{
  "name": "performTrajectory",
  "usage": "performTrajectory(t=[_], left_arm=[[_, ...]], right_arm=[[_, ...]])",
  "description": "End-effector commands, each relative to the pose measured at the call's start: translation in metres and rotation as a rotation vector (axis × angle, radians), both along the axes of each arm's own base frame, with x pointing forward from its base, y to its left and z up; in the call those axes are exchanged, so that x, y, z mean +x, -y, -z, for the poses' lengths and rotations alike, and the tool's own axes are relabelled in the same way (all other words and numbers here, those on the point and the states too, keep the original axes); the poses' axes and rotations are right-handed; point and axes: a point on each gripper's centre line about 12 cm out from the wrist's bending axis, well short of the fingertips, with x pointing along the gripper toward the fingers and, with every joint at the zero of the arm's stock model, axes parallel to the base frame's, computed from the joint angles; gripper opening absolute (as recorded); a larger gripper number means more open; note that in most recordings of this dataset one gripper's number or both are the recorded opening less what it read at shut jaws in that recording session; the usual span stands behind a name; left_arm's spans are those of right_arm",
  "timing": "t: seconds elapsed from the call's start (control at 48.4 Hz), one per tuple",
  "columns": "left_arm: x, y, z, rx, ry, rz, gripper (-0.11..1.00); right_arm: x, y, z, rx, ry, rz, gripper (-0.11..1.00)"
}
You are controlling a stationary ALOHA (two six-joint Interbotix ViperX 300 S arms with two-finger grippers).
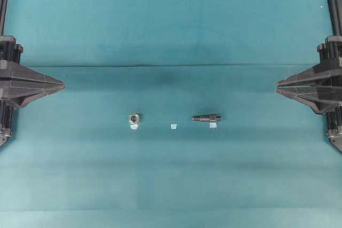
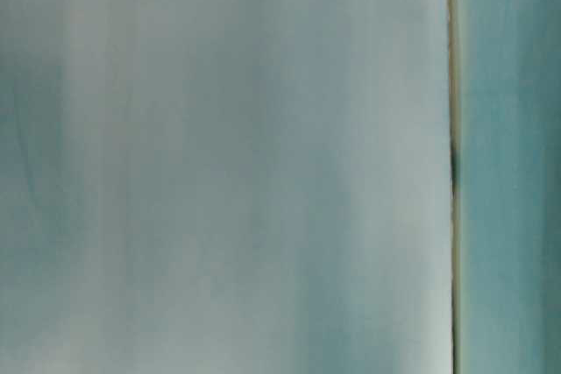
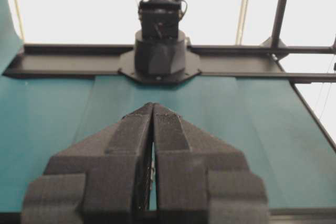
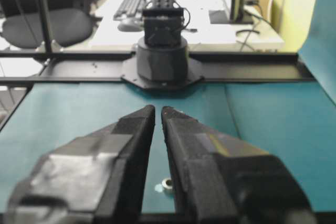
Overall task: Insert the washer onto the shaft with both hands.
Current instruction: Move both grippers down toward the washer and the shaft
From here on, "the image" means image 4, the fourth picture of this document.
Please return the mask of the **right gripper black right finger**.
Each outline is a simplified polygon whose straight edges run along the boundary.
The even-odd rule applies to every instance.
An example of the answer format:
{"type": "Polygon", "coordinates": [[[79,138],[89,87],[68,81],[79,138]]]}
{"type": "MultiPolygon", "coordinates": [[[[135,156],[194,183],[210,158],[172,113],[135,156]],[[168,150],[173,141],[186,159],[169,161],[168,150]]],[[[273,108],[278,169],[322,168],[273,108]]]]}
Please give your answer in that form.
{"type": "Polygon", "coordinates": [[[316,223],[284,163],[170,106],[161,112],[179,212],[197,223],[316,223]]]}

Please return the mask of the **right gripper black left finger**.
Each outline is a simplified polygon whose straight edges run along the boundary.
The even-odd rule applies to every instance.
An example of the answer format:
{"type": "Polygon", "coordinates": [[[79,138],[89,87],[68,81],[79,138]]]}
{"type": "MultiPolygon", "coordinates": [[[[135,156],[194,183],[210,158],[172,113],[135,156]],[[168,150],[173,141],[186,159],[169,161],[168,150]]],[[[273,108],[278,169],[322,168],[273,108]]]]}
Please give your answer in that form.
{"type": "Polygon", "coordinates": [[[155,107],[145,107],[44,155],[13,190],[6,223],[136,223],[155,107]]]}

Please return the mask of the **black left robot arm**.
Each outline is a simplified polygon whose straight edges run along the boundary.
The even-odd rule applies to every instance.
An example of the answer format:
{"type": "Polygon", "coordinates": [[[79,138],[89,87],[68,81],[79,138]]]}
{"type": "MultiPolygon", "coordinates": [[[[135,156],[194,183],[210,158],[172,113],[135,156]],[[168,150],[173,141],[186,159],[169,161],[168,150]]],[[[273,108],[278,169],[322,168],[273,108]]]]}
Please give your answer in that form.
{"type": "Polygon", "coordinates": [[[122,64],[121,78],[147,90],[177,90],[203,80],[201,62],[189,57],[181,32],[188,22],[175,0],[151,0],[142,11],[144,36],[122,64]]]}

